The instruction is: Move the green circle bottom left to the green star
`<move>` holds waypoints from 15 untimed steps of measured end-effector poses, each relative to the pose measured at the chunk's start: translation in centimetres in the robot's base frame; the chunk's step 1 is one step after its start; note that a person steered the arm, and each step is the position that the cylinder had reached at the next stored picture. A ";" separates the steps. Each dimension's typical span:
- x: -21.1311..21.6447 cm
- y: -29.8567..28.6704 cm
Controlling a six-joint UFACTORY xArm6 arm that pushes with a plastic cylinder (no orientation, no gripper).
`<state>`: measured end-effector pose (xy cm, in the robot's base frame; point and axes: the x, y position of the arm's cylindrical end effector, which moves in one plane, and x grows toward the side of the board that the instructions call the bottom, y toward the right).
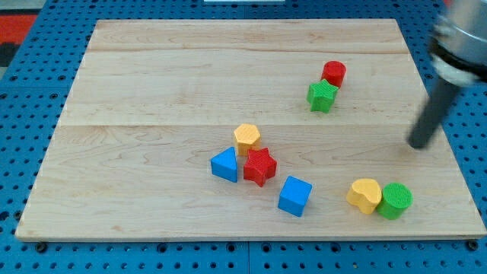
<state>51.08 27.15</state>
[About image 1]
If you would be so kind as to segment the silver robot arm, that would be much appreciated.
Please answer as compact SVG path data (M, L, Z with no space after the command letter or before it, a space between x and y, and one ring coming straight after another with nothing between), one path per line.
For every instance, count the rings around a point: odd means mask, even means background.
M453 0L438 15L429 48L438 76L464 87L486 81L486 0Z

